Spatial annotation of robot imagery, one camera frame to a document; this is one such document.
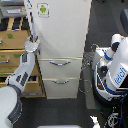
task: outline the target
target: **white cabinet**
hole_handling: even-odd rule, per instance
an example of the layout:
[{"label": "white cabinet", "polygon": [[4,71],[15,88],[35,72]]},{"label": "white cabinet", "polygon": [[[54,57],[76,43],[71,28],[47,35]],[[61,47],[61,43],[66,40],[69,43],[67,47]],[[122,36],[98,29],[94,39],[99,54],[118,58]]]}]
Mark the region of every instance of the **white cabinet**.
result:
[{"label": "white cabinet", "polygon": [[[91,1],[30,0],[27,3],[24,0],[30,27],[32,29],[32,11],[36,33],[41,41],[38,61],[49,99],[77,97]],[[50,81],[70,78],[75,82],[65,83],[65,86]]]}]

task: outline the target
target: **blue logo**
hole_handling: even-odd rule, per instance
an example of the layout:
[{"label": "blue logo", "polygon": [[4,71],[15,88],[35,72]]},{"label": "blue logo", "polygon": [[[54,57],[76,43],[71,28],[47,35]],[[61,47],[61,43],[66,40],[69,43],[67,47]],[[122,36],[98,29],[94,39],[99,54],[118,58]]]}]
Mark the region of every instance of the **blue logo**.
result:
[{"label": "blue logo", "polygon": [[30,8],[32,8],[32,4],[31,4],[30,0],[27,0],[27,2],[28,2],[27,6],[29,6]]},{"label": "blue logo", "polygon": [[117,74],[117,77],[114,78],[115,82],[119,85],[121,83],[121,81],[123,80],[125,74],[126,74],[126,70],[124,68],[120,68],[120,72]]}]

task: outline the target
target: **drawer handle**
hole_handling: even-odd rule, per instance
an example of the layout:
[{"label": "drawer handle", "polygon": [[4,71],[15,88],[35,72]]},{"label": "drawer handle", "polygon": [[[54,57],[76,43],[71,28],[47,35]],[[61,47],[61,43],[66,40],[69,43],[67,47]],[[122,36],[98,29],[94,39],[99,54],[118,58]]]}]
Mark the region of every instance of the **drawer handle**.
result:
[{"label": "drawer handle", "polygon": [[64,62],[63,64],[58,64],[58,63],[56,63],[55,61],[50,61],[50,63],[51,63],[51,64],[54,64],[54,65],[57,65],[57,66],[64,66],[64,65],[66,65],[66,64],[71,63],[71,61]]},{"label": "drawer handle", "polygon": [[0,64],[8,63],[8,62],[9,62],[9,59],[7,59],[7,61],[1,61]]},{"label": "drawer handle", "polygon": [[69,80],[66,80],[66,81],[52,81],[52,82],[54,82],[56,84],[66,84],[66,83],[69,82]]}]

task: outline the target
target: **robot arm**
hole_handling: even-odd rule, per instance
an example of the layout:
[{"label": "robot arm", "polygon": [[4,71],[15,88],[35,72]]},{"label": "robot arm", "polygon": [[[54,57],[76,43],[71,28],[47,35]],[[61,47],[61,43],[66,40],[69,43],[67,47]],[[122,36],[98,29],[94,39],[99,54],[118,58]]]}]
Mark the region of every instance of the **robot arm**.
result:
[{"label": "robot arm", "polygon": [[22,54],[20,57],[20,65],[15,72],[8,76],[6,79],[6,85],[16,86],[22,93],[25,90],[26,83],[31,75],[31,72],[35,65],[34,53]]},{"label": "robot arm", "polygon": [[12,128],[18,120],[22,111],[20,94],[25,90],[34,65],[34,53],[22,54],[19,67],[6,79],[7,86],[0,88],[0,127]]}]

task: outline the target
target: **white panel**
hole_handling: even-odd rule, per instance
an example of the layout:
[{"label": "white panel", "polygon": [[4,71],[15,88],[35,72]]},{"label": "white panel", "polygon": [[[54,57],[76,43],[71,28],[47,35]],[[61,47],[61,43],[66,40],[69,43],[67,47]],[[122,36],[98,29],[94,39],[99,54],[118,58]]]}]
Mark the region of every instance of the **white panel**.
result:
[{"label": "white panel", "polygon": [[[41,55],[38,58],[82,56],[88,31],[91,0],[30,1],[36,32],[41,40]],[[49,5],[48,18],[39,17],[38,3]]]},{"label": "white panel", "polygon": [[56,80],[43,81],[47,99],[77,98],[79,79],[70,79],[65,84],[57,84],[53,81]]},{"label": "white panel", "polygon": [[80,77],[82,59],[75,60],[51,60],[51,61],[38,61],[42,79],[45,78],[69,78],[69,77]]}]

